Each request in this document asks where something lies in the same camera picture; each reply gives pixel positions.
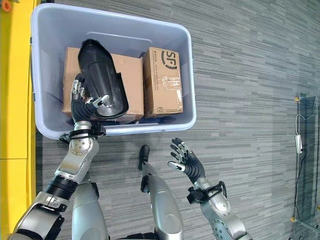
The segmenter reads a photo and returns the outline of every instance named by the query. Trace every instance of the robot forearm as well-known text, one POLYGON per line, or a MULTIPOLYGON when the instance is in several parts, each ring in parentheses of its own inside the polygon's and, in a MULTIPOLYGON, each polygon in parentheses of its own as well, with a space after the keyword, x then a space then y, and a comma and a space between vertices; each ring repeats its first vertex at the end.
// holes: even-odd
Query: robot forearm
POLYGON ((90 136, 91 123, 79 121, 70 133, 69 151, 54 173, 45 191, 24 213, 14 229, 10 240, 55 239, 61 230, 64 218, 60 215, 69 204, 69 199, 86 176, 99 144, 90 136))
POLYGON ((200 202, 200 207, 217 239, 252 240, 242 221, 231 212, 230 203, 224 196, 223 191, 208 191, 215 189, 218 185, 212 186, 211 183, 203 177, 198 179, 194 183, 194 186, 206 194, 205 200, 200 202))
POLYGON ((190 204, 200 204, 214 236, 218 240, 252 240, 242 221, 231 212, 224 182, 212 185, 206 179, 204 166, 186 143, 177 137, 172 139, 172 143, 174 152, 171 155, 178 162, 169 161, 168 166, 185 173, 193 183, 194 187, 188 189, 187 199, 190 204))

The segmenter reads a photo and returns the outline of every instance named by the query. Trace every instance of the yellow panel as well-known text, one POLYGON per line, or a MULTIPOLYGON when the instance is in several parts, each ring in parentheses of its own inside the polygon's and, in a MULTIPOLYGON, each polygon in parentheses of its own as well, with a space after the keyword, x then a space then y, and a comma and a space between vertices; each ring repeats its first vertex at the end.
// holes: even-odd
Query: yellow panel
POLYGON ((1 10, 1 159, 26 159, 32 0, 1 10))
POLYGON ((28 205, 27 159, 1 159, 1 239, 12 233, 28 205))
POLYGON ((36 195, 35 113, 30 76, 30 21, 40 0, 10 1, 0 10, 0 229, 14 227, 36 195))

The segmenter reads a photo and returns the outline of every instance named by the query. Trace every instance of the plastic storage bin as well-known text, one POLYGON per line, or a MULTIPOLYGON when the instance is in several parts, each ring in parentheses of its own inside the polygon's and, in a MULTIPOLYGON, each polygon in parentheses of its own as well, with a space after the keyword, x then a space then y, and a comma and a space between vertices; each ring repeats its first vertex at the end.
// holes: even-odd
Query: plastic storage bin
POLYGON ((67 47, 98 40, 109 52, 139 58, 148 47, 179 52, 183 113, 135 124, 105 126, 107 135, 126 135, 191 128, 196 121, 191 37, 178 24, 89 8, 46 3, 31 17, 32 81, 35 121, 46 137, 58 139, 73 130, 61 110, 67 47))

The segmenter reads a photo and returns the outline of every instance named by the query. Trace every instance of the cardboard box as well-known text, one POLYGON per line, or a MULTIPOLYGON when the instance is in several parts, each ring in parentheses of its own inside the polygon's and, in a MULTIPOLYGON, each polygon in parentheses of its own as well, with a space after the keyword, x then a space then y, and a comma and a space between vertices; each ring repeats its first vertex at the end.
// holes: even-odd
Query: cardboard box
POLYGON ((179 53, 149 47, 143 57, 143 84, 146 117, 183 112, 179 53))
MULTIPOLYGON (((80 73, 78 64, 79 48, 68 47, 64 61, 63 109, 71 114, 71 88, 75 77, 80 73)), ((111 54, 115 70, 121 73, 124 90, 129 103, 127 113, 116 120, 121 124, 138 121, 144 115, 143 69, 142 59, 111 54)))

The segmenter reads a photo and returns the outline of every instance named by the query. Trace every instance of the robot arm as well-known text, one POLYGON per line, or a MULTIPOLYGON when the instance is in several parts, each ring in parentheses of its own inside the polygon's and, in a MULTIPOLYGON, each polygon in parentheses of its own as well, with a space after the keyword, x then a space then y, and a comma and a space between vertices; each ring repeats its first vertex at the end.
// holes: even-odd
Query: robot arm
POLYGON ((74 130, 69 133, 67 155, 54 173, 45 191, 39 192, 33 203, 23 214, 9 240, 54 240, 61 230, 64 218, 60 215, 69 205, 69 199, 85 178, 93 157, 99 150, 92 136, 90 116, 106 97, 85 104, 79 98, 83 93, 84 78, 77 75, 72 86, 72 116, 74 130))
POLYGON ((194 187, 189 188, 187 199, 190 204, 200 204, 216 239, 252 240, 242 221, 231 212, 225 184, 219 182, 218 185, 212 185, 206 179, 203 165, 186 143, 179 138, 172 142, 174 145, 172 144, 171 148, 175 152, 171 152, 171 155, 178 163, 169 161, 168 166, 185 173, 193 183, 194 187))

